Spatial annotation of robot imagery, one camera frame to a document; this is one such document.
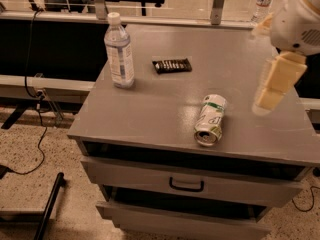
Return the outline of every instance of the bottle label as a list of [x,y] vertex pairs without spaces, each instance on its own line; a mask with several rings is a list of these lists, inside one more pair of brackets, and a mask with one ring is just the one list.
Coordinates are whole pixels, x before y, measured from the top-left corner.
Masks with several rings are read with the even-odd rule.
[[257,0],[257,5],[261,7],[268,7],[271,4],[271,0]]
[[134,76],[131,44],[129,43],[125,47],[109,46],[107,53],[112,80],[119,84],[123,80],[130,81]]

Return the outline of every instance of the soda can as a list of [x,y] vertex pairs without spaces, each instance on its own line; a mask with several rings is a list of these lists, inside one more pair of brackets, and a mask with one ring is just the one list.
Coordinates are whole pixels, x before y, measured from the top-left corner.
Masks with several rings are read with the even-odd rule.
[[203,99],[200,116],[194,127],[194,137],[200,145],[210,147],[221,139],[221,123],[226,107],[227,100],[218,94],[210,94]]

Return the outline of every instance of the clear water bottle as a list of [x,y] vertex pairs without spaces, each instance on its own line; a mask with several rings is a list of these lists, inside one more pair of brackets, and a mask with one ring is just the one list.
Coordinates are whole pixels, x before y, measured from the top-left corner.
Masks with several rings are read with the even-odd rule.
[[271,1],[272,0],[257,0],[256,10],[251,19],[252,23],[257,24],[267,16]]
[[130,88],[134,82],[134,69],[130,36],[121,25],[120,14],[108,14],[109,28],[104,37],[111,77],[115,86]]

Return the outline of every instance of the cabinet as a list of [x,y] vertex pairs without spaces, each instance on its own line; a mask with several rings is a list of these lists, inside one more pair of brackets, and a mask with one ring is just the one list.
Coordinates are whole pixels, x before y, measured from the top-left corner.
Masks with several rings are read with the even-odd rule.
[[[97,200],[102,218],[122,229],[196,239],[261,239],[270,229],[259,220],[300,192],[320,147],[293,91],[269,116],[251,113],[259,67],[272,47],[248,30],[128,31],[134,87],[113,87],[106,64],[68,133],[104,194]],[[193,71],[157,75],[152,60],[159,56],[188,57]],[[193,126],[210,93],[229,107],[221,141],[204,148]]]

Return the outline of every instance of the gray tabletop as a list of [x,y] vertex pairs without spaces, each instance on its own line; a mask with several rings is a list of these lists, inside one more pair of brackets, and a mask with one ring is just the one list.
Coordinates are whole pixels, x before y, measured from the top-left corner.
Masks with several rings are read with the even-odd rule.
[[[260,72],[275,54],[268,38],[248,30],[130,25],[135,84],[113,86],[108,63],[90,92],[69,136],[205,155],[319,166],[320,139],[292,90],[266,117],[251,105]],[[158,75],[152,60],[187,57],[192,72]],[[194,125],[207,94],[229,103],[223,136],[200,146]]]

